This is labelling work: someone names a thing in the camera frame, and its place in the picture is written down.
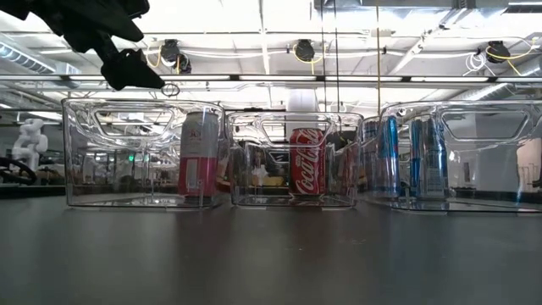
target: clear plastic bin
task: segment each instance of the clear plastic bin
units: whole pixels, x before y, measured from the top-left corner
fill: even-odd
[[[232,203],[354,206],[362,120],[339,113],[229,114]]]
[[[408,210],[542,211],[541,102],[403,103],[366,119],[360,198]]]
[[[221,107],[69,99],[63,110],[68,205],[210,208],[229,200]]]

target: blue can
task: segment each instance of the blue can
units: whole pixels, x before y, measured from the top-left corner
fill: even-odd
[[[414,197],[420,192],[421,137],[422,120],[416,119],[410,124],[410,194]]]
[[[384,119],[379,138],[379,168],[383,177],[381,188],[388,197],[398,197],[401,193],[399,177],[399,135],[397,119],[393,116]]]
[[[362,167],[367,184],[366,191],[375,191],[377,188],[377,154],[376,142],[370,142],[379,132],[379,122],[371,118],[363,122]]]
[[[434,119],[428,119],[423,127],[428,155],[423,194],[427,197],[445,197],[448,191],[448,164],[444,127],[442,124],[437,124]]]

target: black spotlight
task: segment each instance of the black spotlight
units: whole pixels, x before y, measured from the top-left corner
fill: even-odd
[[[296,56],[304,62],[310,63],[314,58],[314,48],[310,39],[300,39],[297,41]]]
[[[510,57],[510,51],[505,47],[502,42],[488,42],[489,48],[485,57],[490,63],[500,64],[503,63],[506,59]]]
[[[188,56],[179,50],[179,41],[176,39],[166,39],[162,45],[160,55],[164,64],[175,69],[177,74],[192,73],[192,65]]]

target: bin handle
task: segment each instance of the bin handle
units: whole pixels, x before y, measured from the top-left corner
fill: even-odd
[[[270,119],[260,119],[259,121],[256,121],[254,127],[256,127],[257,130],[260,130],[263,135],[265,136],[265,139],[267,140],[268,142],[268,147],[319,147],[320,145],[322,145],[322,143],[325,142],[325,139],[326,137],[331,133],[332,130],[335,129],[335,122],[332,121],[331,119],[282,119],[280,122],[284,122],[284,123],[325,123],[326,124],[326,129],[325,131],[323,132],[324,136],[322,136],[322,139],[320,139],[320,141],[318,143],[313,143],[313,144],[291,144],[291,143],[288,143],[288,144],[276,144],[276,143],[273,143],[271,141],[271,139],[269,138],[269,135],[268,135],[268,132],[265,130],[265,128],[263,128],[265,126],[265,123],[266,122],[270,122],[271,120]]]
[[[135,139],[135,140],[145,140],[145,141],[153,141],[153,140],[157,140],[157,139],[160,139],[163,137],[163,135],[165,134],[165,132],[167,130],[169,130],[171,128],[171,124],[172,124],[172,121],[174,119],[174,113],[173,111],[171,111],[171,109],[169,108],[161,108],[163,109],[163,111],[161,112],[169,112],[171,114],[171,118],[169,119],[168,123],[165,125],[165,127],[163,127],[163,131],[160,135],[157,135],[157,136],[126,136],[126,135],[120,135],[120,136],[111,136],[109,135],[107,132],[105,132],[102,128],[102,123],[100,122],[100,120],[98,119],[97,117],[97,114],[99,112],[128,112],[127,109],[124,109],[124,108],[94,108],[90,111],[90,115],[92,117],[92,120],[94,121],[94,124],[96,124],[96,126],[98,127],[98,130],[100,131],[100,135],[107,138],[107,139],[125,139],[125,138],[130,138],[130,139]]]
[[[477,138],[464,138],[464,137],[459,137],[459,136],[456,136],[450,126],[446,123],[446,119],[444,118],[444,116],[446,114],[507,114],[507,113],[522,113],[524,116],[523,116],[523,119],[521,121],[521,123],[519,124],[519,126],[517,127],[517,130],[516,132],[511,136],[511,137],[507,137],[507,138],[482,138],[482,137],[477,137]],[[531,120],[531,113],[528,112],[528,111],[525,111],[524,109],[522,110],[501,110],[501,111],[496,111],[496,110],[479,110],[479,111],[466,111],[466,110],[444,110],[442,112],[439,112],[439,115],[438,115],[438,119],[439,121],[442,123],[442,125],[448,130],[448,132],[450,133],[450,136],[455,140],[455,141],[464,141],[464,142],[477,142],[477,141],[497,141],[497,142],[500,142],[500,141],[515,141],[517,140],[517,138],[519,137],[519,135],[522,134],[523,130],[525,129],[525,126],[527,125],[527,123]]]

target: coca-cola can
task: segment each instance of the coca-cola can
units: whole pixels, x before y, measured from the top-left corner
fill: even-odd
[[[290,137],[290,194],[321,196],[325,193],[325,140],[318,128],[297,128]],[[297,147],[296,144],[312,144]]]
[[[211,197],[216,192],[218,115],[186,115],[180,135],[179,194]]]

